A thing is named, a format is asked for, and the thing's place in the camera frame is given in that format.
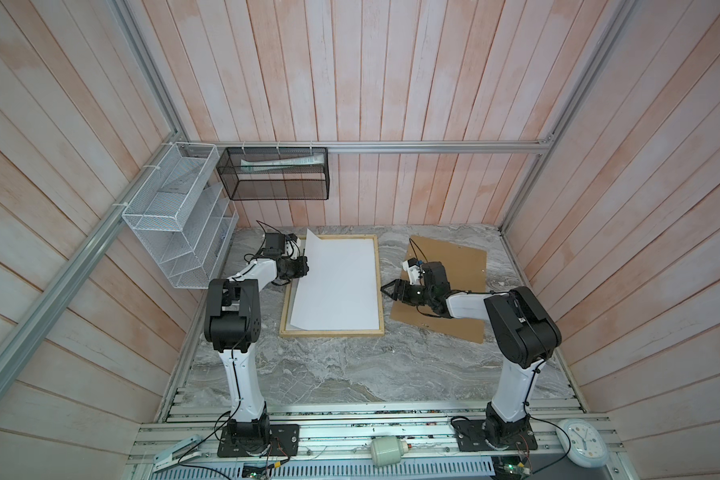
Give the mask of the wooden backing board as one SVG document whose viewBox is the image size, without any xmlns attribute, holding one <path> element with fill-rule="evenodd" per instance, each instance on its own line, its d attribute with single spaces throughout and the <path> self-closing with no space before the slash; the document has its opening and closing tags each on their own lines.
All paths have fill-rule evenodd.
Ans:
<svg viewBox="0 0 720 480">
<path fill-rule="evenodd" d="M 422 285 L 441 284 L 441 311 L 394 302 L 390 318 L 461 340 L 481 344 L 489 321 L 485 307 L 487 253 L 477 248 L 413 236 L 405 260 L 423 262 Z"/>
</svg>

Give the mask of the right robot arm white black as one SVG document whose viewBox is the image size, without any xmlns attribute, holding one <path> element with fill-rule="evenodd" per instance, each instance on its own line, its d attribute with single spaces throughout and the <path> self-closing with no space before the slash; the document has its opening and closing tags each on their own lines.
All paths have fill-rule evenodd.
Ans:
<svg viewBox="0 0 720 480">
<path fill-rule="evenodd" d="M 483 431 L 488 441 L 496 445 L 525 431 L 536 376 L 562 343 L 555 321 L 528 287 L 502 292 L 458 290 L 440 262 L 411 258 L 403 265 L 408 278 L 383 285 L 384 296 L 415 308 L 427 307 L 430 318 L 476 319 L 492 329 L 504 360 L 499 386 L 486 408 Z"/>
</svg>

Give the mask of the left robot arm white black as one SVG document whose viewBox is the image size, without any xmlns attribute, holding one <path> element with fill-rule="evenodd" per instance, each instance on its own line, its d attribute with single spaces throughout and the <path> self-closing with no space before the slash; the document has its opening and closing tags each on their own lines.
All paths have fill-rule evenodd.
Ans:
<svg viewBox="0 0 720 480">
<path fill-rule="evenodd" d="M 237 273 L 209 283 L 204 337 L 225 369 L 233 406 L 231 425 L 260 426 L 267 420 L 255 366 L 255 345 L 262 329 L 260 292 L 307 275 L 307 257 L 295 234 L 264 234 L 262 245 Z"/>
</svg>

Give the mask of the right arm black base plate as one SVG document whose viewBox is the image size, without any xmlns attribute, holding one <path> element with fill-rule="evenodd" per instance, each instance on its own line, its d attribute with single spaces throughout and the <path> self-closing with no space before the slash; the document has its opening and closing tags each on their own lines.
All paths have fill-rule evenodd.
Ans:
<svg viewBox="0 0 720 480">
<path fill-rule="evenodd" d="M 517 422 L 503 422 L 493 417 L 468 419 L 452 417 L 449 424 L 461 452 L 538 449 L 536 436 L 527 418 Z"/>
</svg>

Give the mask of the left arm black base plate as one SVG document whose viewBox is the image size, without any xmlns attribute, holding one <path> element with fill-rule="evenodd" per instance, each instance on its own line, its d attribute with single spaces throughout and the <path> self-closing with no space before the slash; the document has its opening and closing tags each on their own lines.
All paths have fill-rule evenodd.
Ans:
<svg viewBox="0 0 720 480">
<path fill-rule="evenodd" d="M 296 456 L 300 440 L 298 424 L 263 424 L 228 421 L 221 429 L 219 458 Z"/>
</svg>

